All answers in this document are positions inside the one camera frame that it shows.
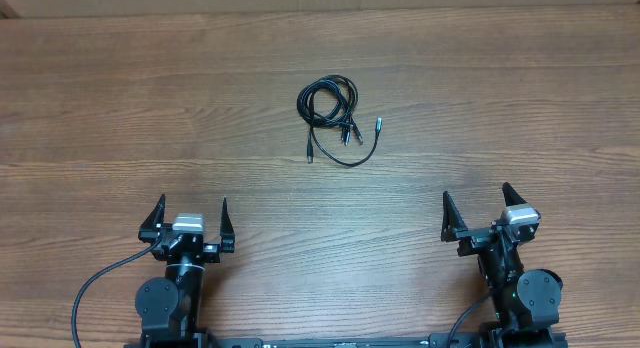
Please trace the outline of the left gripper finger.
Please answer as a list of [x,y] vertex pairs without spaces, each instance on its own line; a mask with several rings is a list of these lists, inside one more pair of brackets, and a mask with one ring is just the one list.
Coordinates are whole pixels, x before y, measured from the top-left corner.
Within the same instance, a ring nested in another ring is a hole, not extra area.
[[166,196],[162,194],[152,212],[139,227],[138,239],[142,242],[154,242],[160,235],[164,224]]
[[220,222],[220,250],[223,253],[233,253],[235,251],[235,232],[228,213],[227,198],[223,198],[221,222]]

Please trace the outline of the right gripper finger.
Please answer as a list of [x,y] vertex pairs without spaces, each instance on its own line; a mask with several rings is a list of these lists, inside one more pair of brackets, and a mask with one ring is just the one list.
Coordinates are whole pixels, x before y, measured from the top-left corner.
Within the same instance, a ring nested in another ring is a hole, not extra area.
[[502,184],[502,193],[507,207],[527,203],[527,201],[516,192],[509,182],[504,182]]
[[464,222],[453,198],[448,191],[443,193],[443,222],[441,228],[441,240],[453,242],[459,240],[468,227]]

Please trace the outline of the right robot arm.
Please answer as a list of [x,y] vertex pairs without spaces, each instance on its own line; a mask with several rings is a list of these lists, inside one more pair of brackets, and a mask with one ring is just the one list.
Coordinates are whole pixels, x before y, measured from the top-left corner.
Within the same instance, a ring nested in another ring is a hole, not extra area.
[[[564,333],[555,333],[563,281],[548,269],[525,270],[517,248],[535,238],[541,214],[507,182],[502,185],[505,208],[488,227],[471,229],[453,198],[443,193],[441,240],[456,242],[460,257],[475,256],[488,292],[467,308],[446,334],[446,347],[566,347]],[[496,319],[476,333],[461,333],[466,318],[492,301]]]

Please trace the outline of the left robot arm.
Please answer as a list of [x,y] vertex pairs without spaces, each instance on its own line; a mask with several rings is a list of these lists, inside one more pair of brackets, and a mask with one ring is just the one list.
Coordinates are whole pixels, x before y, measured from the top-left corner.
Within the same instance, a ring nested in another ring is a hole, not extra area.
[[138,239],[149,243],[153,257],[166,264],[164,275],[144,282],[136,293],[141,318],[141,347],[216,347],[210,331],[199,326],[205,265],[235,250],[235,232],[226,202],[222,203],[220,241],[205,240],[205,218],[181,213],[164,221],[162,196],[139,227]]

